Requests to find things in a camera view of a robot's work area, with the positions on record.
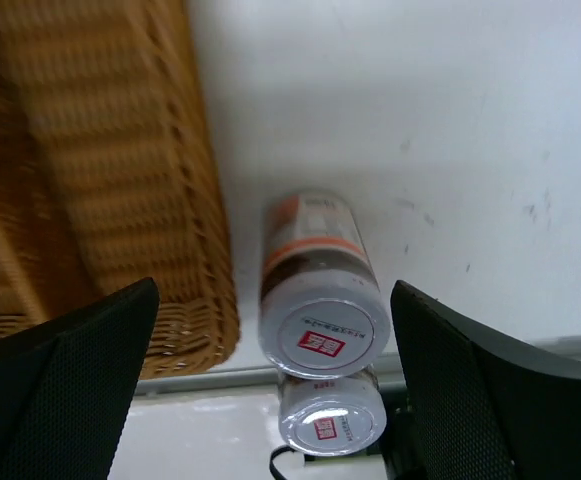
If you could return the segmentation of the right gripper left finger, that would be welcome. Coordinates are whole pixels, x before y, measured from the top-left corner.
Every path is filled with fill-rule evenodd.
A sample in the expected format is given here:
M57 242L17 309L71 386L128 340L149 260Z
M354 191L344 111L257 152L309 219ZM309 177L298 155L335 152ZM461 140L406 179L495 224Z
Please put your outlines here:
M105 479L160 303L151 278L0 339L0 479Z

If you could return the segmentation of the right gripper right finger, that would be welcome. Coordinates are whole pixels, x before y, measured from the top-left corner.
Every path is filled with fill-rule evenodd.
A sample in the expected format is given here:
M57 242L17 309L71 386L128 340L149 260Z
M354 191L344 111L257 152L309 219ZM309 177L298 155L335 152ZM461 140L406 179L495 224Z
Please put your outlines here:
M581 479L581 360L472 320L405 281L390 306L430 479Z

